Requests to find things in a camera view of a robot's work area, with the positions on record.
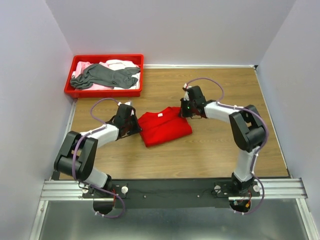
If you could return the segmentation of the red t shirt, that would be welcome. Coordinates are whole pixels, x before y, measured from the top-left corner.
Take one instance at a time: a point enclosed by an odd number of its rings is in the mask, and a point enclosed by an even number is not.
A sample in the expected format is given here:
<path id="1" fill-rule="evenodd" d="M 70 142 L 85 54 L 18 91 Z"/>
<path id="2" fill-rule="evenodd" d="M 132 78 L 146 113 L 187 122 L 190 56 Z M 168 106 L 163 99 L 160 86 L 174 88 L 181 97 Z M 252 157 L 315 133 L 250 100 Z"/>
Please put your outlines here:
<path id="1" fill-rule="evenodd" d="M 193 133 L 188 121 L 179 116 L 180 107 L 167 107 L 161 112 L 146 112 L 139 119 L 140 136 L 145 146 L 153 147 Z"/>

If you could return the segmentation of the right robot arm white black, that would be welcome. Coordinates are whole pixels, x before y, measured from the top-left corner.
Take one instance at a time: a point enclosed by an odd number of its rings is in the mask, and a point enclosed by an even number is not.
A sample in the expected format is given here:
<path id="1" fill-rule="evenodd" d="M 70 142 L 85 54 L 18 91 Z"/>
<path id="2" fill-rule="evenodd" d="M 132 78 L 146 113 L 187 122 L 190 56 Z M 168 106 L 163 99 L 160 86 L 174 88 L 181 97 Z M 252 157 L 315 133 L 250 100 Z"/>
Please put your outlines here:
<path id="1" fill-rule="evenodd" d="M 199 116 L 230 124 L 239 155 L 228 189 L 236 196 L 243 195 L 254 184 L 256 160 L 268 140 L 268 127 L 254 105 L 239 107 L 222 104 L 216 100 L 206 100 L 198 85 L 185 84 L 183 90 L 185 94 L 180 99 L 180 117 Z"/>

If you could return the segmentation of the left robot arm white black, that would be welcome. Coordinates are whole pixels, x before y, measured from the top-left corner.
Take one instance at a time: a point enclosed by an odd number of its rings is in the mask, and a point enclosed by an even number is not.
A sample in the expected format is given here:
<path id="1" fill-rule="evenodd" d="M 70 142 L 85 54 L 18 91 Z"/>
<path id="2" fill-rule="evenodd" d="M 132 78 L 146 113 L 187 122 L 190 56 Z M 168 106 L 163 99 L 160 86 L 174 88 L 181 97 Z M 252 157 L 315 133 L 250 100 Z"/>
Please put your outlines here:
<path id="1" fill-rule="evenodd" d="M 132 103 L 119 103 L 116 114 L 102 126 L 66 134 L 55 159 L 54 170 L 94 186 L 93 191 L 99 197 L 107 197 L 113 190 L 112 177 L 94 167 L 97 149 L 141 131 Z"/>

